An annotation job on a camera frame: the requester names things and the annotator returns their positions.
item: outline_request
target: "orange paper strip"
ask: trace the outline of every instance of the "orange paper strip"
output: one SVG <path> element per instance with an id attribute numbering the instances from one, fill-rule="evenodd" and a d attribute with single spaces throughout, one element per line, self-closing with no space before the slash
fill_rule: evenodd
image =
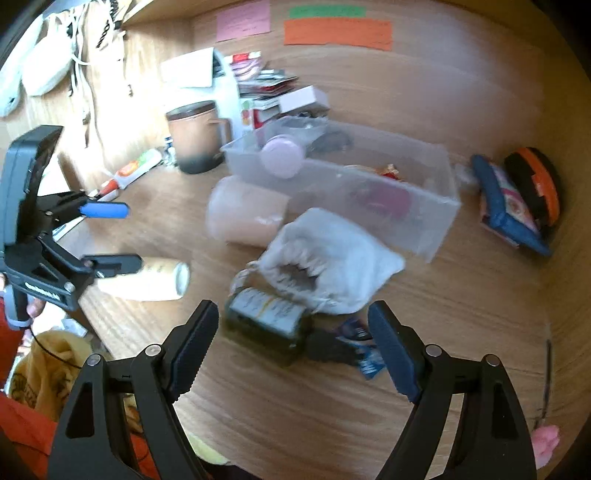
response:
<path id="1" fill-rule="evenodd" d="M 372 18 L 297 18 L 285 21 L 285 45 L 353 45 L 392 50 L 392 22 Z"/>

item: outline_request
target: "blue packet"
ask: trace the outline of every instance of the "blue packet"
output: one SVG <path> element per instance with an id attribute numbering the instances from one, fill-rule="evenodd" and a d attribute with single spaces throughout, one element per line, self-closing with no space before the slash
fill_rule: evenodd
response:
<path id="1" fill-rule="evenodd" d="M 359 360 L 358 367 L 366 380 L 371 380 L 385 368 L 386 364 L 374 343 L 373 336 L 359 319 L 348 318 L 336 328 L 335 332 L 342 342 L 355 345 L 357 352 L 362 355 L 363 358 Z"/>

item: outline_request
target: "jar label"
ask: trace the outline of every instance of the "jar label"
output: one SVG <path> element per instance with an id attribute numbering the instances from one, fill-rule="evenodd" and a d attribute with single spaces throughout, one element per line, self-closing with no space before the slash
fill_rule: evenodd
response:
<path id="1" fill-rule="evenodd" d="M 296 336 L 297 326 L 306 310 L 302 305 L 268 295 L 252 287 L 245 288 L 236 295 L 230 308 L 267 330 L 289 338 Z"/>

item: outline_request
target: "white bag hanging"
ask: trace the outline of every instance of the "white bag hanging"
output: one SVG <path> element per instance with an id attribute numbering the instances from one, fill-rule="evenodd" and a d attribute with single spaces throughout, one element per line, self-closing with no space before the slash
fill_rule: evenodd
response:
<path id="1" fill-rule="evenodd" d="M 53 90 L 70 71 L 74 41 L 56 16 L 50 17 L 47 36 L 35 45 L 22 68 L 22 84 L 30 96 Z"/>
<path id="2" fill-rule="evenodd" d="M 404 258 L 357 224 L 321 208 L 311 208 L 288 223 L 258 261 L 233 283 L 241 287 L 251 271 L 294 302 L 315 312 L 359 311 L 395 273 Z"/>
<path id="3" fill-rule="evenodd" d="M 43 16 L 39 15 L 12 49 L 0 70 L 0 118 L 9 115 L 21 101 L 22 65 L 37 43 L 42 27 Z"/>

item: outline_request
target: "green sticky note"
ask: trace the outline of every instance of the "green sticky note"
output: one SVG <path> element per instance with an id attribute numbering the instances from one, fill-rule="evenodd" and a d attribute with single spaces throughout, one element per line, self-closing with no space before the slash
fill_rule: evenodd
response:
<path id="1" fill-rule="evenodd" d="M 354 5 L 299 5 L 290 8 L 290 18 L 365 17 L 365 7 Z"/>

